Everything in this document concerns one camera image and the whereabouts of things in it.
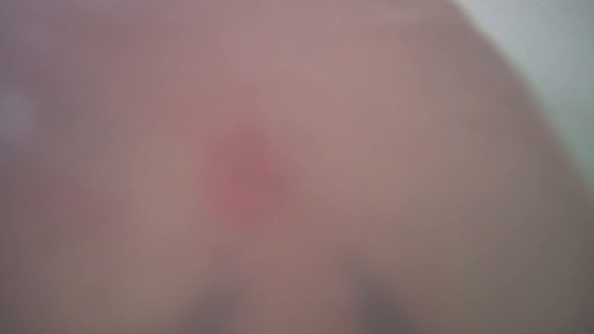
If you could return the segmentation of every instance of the blurry skin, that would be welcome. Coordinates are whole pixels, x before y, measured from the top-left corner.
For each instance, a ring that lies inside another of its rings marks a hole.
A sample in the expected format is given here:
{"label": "blurry skin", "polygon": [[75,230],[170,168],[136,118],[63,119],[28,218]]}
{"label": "blurry skin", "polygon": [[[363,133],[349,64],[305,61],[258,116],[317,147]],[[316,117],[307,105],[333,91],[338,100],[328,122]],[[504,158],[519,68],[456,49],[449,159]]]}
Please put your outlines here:
{"label": "blurry skin", "polygon": [[594,328],[590,199],[448,0],[0,0],[0,160],[2,333]]}

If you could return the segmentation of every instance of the red spot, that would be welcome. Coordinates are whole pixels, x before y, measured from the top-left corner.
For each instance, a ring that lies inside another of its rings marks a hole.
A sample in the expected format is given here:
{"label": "red spot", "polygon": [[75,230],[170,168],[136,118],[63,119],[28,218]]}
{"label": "red spot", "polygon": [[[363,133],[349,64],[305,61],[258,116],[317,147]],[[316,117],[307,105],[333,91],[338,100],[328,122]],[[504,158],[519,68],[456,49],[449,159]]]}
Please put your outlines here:
{"label": "red spot", "polygon": [[260,223],[285,205],[287,165],[264,132],[234,131],[212,146],[206,160],[205,196],[226,221]]}

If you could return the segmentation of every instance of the light gray background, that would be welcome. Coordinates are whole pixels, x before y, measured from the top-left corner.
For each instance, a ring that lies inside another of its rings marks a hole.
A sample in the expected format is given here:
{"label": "light gray background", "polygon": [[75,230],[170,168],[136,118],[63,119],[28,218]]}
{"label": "light gray background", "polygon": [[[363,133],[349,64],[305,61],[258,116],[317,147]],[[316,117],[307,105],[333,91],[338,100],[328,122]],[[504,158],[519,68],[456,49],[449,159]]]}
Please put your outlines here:
{"label": "light gray background", "polygon": [[457,0],[524,72],[594,194],[594,0]]}

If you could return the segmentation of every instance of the reddish patch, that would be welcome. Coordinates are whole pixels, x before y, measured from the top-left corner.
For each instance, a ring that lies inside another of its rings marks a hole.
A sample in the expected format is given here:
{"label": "reddish patch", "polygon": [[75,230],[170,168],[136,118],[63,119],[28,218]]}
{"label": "reddish patch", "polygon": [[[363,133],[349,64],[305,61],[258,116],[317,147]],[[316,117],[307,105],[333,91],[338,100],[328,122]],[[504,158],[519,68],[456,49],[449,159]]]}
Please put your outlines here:
{"label": "reddish patch", "polygon": [[287,174],[286,159],[264,132],[236,130],[207,153],[205,196],[226,221],[253,225],[283,209]]}

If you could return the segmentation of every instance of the pink blemish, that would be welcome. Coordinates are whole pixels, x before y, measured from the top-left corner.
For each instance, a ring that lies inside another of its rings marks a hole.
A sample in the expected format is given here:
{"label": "pink blemish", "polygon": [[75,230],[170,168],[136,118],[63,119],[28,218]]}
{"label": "pink blemish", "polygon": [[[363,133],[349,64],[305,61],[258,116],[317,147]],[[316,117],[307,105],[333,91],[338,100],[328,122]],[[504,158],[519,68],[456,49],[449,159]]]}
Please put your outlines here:
{"label": "pink blemish", "polygon": [[233,224],[263,222],[285,205],[287,165],[260,130],[239,130],[213,145],[204,175],[213,211]]}

